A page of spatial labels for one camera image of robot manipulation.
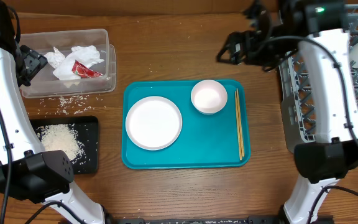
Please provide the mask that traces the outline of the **wooden chopstick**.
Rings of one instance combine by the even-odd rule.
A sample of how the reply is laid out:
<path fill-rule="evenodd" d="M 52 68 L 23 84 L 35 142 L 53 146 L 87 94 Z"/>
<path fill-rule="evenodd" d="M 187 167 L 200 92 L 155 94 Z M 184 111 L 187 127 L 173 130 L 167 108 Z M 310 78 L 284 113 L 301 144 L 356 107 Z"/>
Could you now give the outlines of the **wooden chopstick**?
<path fill-rule="evenodd" d="M 243 155 L 242 155 L 242 134 L 241 134 L 241 118 L 240 118 L 240 110 L 239 110 L 239 94 L 238 89 L 234 92 L 234 101 L 235 101 L 235 107 L 236 107 L 236 122 L 237 122 L 237 140 L 238 140 L 238 146 L 239 146 L 239 159 L 242 161 Z"/>
<path fill-rule="evenodd" d="M 240 110 L 240 118 L 241 118 L 242 155 L 243 155 L 243 158 L 244 158 L 244 157 L 245 157 L 245 151 L 244 151 L 244 137 L 243 137 L 243 131 L 242 131 L 242 117 L 241 117 L 241 106 L 240 106 L 240 100 L 239 100 L 239 110 Z"/>

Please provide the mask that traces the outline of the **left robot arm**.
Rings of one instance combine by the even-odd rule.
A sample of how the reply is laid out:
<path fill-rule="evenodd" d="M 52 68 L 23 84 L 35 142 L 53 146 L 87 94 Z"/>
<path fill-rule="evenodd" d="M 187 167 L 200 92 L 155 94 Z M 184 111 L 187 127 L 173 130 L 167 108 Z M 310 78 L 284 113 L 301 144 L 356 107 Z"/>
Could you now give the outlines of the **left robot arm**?
<path fill-rule="evenodd" d="M 46 151 L 30 123 L 19 88 L 47 59 L 20 44 L 17 13 L 0 0 L 0 193 L 51 207 L 71 223 L 111 223 L 112 217 L 74 180 L 63 151 Z"/>

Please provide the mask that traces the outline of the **white napkin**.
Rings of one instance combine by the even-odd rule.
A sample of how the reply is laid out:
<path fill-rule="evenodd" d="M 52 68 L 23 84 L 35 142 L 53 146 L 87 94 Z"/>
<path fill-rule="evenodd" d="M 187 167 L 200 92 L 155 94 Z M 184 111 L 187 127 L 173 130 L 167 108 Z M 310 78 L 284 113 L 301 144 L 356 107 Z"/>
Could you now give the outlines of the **white napkin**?
<path fill-rule="evenodd" d="M 87 68 L 91 69 L 93 65 L 104 62 L 100 52 L 95 46 L 87 47 L 75 46 L 71 48 L 71 53 L 64 56 L 56 47 L 53 52 L 44 55 L 48 63 L 54 68 L 53 75 L 59 80 L 77 80 L 80 76 L 72 72 L 74 62 L 77 60 Z"/>

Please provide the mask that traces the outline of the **large white plate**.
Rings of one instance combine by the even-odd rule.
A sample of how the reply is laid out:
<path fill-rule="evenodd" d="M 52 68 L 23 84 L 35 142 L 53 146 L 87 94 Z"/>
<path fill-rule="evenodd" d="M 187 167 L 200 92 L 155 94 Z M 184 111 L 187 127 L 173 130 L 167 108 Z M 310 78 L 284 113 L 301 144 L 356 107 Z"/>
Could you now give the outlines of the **large white plate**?
<path fill-rule="evenodd" d="M 138 147 L 158 151 L 179 137 L 183 119 L 172 101 L 162 96 L 148 96 L 129 109 L 125 128 L 129 139 Z"/>

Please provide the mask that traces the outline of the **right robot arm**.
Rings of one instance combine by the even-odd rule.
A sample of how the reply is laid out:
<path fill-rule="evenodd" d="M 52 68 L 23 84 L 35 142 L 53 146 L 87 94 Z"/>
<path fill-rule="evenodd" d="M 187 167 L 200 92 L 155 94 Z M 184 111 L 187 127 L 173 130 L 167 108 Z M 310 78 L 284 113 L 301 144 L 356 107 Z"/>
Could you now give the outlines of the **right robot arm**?
<path fill-rule="evenodd" d="M 358 106 L 349 65 L 348 21 L 343 1 L 280 1 L 276 25 L 259 1 L 244 11 L 252 30 L 231 33 L 221 52 L 227 63 L 270 71 L 300 53 L 315 107 L 314 141 L 298 144 L 299 176 L 277 223 L 332 223 L 318 210 L 330 190 L 358 167 Z"/>

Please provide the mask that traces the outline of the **pile of white rice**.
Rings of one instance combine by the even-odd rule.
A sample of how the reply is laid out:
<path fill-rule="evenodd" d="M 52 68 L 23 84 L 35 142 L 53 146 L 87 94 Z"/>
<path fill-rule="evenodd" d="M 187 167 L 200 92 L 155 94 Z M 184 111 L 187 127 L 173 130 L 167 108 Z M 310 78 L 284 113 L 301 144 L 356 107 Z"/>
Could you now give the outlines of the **pile of white rice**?
<path fill-rule="evenodd" d="M 78 131 L 72 124 L 45 125 L 35 129 L 46 151 L 63 151 L 70 161 L 76 162 L 85 155 L 85 145 L 77 140 Z"/>

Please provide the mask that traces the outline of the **red sauce packet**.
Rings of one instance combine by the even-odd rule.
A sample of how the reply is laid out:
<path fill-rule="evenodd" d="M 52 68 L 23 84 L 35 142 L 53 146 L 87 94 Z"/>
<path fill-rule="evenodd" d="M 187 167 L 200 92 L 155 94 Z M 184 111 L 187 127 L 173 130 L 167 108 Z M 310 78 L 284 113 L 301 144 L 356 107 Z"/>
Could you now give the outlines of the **red sauce packet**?
<path fill-rule="evenodd" d="M 80 76 L 80 78 L 98 78 L 103 76 L 103 74 L 87 68 L 77 60 L 74 62 L 74 65 L 72 67 L 72 72 L 75 75 Z"/>

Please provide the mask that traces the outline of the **pink saucer plate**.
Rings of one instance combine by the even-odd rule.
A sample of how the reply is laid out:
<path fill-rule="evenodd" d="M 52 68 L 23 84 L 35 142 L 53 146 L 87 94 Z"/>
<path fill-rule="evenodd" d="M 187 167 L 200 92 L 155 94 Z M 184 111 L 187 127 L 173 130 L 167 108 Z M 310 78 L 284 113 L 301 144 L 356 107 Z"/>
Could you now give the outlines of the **pink saucer plate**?
<path fill-rule="evenodd" d="M 221 111 L 227 103 L 227 98 L 226 89 L 215 80 L 202 80 L 191 91 L 193 106 L 203 114 L 215 114 Z"/>

